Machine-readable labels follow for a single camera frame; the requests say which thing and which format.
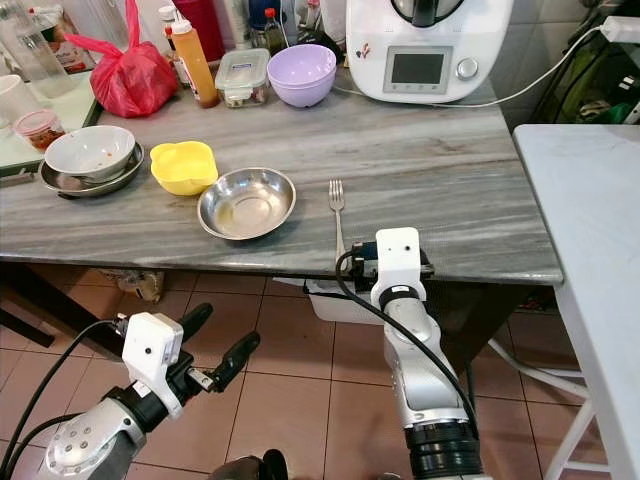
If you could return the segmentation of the steel fork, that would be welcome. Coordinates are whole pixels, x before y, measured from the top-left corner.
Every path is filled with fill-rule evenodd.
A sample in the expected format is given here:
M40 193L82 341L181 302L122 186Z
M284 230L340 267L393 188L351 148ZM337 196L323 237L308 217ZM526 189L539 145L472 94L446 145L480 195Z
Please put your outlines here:
M342 180L329 180L328 204L333 211L335 223L335 253L342 256L347 251L346 239L344 239L342 212L346 207L346 196Z

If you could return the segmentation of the maroon canister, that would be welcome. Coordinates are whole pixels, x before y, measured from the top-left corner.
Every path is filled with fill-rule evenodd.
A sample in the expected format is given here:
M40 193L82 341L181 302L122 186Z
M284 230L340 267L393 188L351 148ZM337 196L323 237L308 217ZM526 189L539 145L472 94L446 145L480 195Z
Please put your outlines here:
M172 0L172 3L195 29L205 59L210 63L219 61L225 54L225 46L215 0Z

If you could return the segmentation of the white ceramic bowl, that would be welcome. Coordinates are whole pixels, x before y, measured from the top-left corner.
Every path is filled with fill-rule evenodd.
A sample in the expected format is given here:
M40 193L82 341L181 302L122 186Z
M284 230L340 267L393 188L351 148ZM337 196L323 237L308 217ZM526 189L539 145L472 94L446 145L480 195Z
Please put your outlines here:
M122 172L136 145L134 134L119 125L88 125L50 143L44 161L56 172L106 180Z

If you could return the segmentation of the empty round steel plate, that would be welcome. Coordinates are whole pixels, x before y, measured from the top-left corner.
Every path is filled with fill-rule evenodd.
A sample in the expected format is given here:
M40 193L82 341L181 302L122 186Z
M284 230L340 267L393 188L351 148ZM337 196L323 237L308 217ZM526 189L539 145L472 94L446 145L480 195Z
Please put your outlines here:
M250 241L282 225L296 204L296 187L279 170L248 166L221 175L198 197L196 218L225 241Z

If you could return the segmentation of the steel plate under white bowl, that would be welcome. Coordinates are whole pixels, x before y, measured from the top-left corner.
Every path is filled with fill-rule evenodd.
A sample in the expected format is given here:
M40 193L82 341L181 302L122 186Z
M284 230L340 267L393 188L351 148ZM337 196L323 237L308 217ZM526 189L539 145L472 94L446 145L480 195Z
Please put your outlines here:
M142 165L145 151L140 145L134 146L131 155L125 159L122 172L115 174L109 180L91 182L91 180L78 180L73 175L56 172L46 163L38 164L37 173L41 182L56 195L63 198L92 198L110 195L123 189L137 177Z

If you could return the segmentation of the clear bottle with orange cap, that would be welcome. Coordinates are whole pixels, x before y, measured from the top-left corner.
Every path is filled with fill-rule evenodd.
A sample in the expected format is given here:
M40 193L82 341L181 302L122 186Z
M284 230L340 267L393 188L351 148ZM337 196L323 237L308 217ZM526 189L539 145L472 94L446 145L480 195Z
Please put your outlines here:
M0 40L22 76L42 96L55 99L68 91L67 74L41 35L41 29L17 0L0 0Z

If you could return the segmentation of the white kitchen cooking machine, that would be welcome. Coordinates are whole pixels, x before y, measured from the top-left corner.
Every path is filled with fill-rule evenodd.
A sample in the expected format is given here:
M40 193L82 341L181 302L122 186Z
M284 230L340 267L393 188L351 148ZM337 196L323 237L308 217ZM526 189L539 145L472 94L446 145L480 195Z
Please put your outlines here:
M515 0L348 0L355 86L371 99L465 99L497 63Z

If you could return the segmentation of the dark green bag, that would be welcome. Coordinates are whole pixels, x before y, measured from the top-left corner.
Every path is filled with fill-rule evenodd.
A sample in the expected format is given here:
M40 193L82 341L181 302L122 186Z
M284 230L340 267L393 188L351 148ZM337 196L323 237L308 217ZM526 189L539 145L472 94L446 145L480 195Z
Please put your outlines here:
M640 106L640 46L590 40L553 74L529 120L618 124L636 106Z

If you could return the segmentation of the lilac plastic bowl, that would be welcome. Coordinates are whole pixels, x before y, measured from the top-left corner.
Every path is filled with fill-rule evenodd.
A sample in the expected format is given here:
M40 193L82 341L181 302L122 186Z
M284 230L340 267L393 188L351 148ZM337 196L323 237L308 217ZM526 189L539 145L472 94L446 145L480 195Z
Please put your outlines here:
M324 100L332 91L337 70L337 55L317 44L285 47L268 61L271 87L293 108L311 108Z

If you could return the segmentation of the white plastic bin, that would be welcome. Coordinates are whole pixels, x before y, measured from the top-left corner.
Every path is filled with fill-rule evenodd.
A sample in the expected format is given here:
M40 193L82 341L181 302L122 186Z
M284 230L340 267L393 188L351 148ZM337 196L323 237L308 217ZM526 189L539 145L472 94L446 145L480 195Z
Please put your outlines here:
M310 298L316 317L321 320L329 323L381 324L378 316L344 296L335 282L307 279L302 289Z

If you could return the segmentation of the small dark sauce bottle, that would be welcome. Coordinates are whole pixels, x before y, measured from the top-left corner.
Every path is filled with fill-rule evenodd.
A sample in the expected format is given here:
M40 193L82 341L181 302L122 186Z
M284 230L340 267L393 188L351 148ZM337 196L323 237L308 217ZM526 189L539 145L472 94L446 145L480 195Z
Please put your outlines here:
M175 76L177 76L178 81L180 83L180 87L188 88L189 79L187 78L186 68L184 68L182 59L180 59L180 56L178 55L177 47L175 47L173 44L172 27L170 27L169 24L165 24L164 26L164 35L165 35L166 45L168 45L169 47L169 54L166 55L166 58L168 58L170 61L170 64L172 64L172 67L175 72Z

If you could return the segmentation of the small tub with pink lid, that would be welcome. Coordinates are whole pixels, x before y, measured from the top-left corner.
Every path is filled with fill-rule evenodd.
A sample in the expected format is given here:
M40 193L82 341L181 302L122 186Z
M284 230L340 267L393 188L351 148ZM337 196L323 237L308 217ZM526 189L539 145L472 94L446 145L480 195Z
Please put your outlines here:
M13 131L41 154L44 154L51 143L67 133L58 114L50 109L41 109L23 115L13 125Z

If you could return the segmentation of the yellow plastic bowl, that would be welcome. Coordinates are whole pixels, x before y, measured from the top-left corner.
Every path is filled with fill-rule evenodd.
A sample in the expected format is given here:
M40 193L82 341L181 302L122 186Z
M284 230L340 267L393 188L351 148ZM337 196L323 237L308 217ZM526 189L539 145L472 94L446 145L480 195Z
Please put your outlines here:
M204 142L160 143L148 156L152 178L170 195L201 195L220 177L214 152Z

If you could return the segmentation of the pale green tray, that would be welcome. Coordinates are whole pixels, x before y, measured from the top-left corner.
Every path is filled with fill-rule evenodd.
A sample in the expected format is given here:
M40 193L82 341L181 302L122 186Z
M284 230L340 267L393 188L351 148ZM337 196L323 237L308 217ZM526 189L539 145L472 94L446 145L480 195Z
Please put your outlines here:
M72 86L64 95L47 99L28 83L33 95L44 105L44 109L54 110L58 114L63 127L70 131L92 125L96 122L97 104L90 87L90 72L73 74L67 78L67 84ZM28 145L24 138L13 131L13 124L0 129L0 168L1 177L12 175L14 172L32 172L35 164L41 160L41 154Z

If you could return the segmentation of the white ceramic mug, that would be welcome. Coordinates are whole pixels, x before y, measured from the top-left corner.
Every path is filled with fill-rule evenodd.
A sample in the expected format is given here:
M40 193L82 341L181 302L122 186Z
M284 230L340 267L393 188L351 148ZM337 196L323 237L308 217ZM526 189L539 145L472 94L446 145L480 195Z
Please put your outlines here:
M9 74L0 77L0 125L9 127L24 115L44 109L33 95L28 83L19 76Z

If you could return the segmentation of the dark robot leg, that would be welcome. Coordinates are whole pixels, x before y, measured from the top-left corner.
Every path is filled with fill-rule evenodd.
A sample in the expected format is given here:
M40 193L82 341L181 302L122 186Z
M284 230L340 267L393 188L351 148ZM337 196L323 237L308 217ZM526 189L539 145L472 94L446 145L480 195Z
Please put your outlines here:
M291 480L285 457L279 449L269 449L261 456L244 456L215 468L207 480Z

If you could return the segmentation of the glass food container with lid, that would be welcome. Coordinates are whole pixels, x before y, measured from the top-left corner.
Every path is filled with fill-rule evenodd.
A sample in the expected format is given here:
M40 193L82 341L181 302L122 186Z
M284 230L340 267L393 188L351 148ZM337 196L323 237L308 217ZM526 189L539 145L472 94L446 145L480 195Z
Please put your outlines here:
M221 101L230 109L264 105L269 96L269 60L265 47L227 52L215 74Z

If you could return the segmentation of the white side table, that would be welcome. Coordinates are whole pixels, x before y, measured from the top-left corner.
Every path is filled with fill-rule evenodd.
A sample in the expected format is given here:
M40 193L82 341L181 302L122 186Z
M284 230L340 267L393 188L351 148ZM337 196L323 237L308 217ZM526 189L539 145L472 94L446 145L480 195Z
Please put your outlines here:
M640 480L640 125L525 124L515 142L613 480Z

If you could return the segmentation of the red tied plastic bag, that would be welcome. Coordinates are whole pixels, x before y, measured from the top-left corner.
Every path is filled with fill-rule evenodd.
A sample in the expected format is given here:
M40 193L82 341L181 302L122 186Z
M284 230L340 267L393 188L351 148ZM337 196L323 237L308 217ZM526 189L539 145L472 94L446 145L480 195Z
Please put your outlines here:
M90 76L97 104L124 118L148 116L163 108L180 83L169 60L154 44L142 40L136 0L125 0L125 23L128 28L125 50L82 35L67 35L65 40L79 49L102 54L101 63Z

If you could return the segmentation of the orange sauce squeeze bottle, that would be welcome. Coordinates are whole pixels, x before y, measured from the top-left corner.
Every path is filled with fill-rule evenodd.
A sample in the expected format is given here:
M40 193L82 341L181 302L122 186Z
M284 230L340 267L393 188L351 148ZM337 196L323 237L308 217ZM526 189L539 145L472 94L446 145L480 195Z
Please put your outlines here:
M218 105L219 93L215 88L200 36L177 9L173 9L173 12L174 20L170 23L169 37L173 42L175 54L182 60L183 68L186 69L189 87L201 108L214 108Z

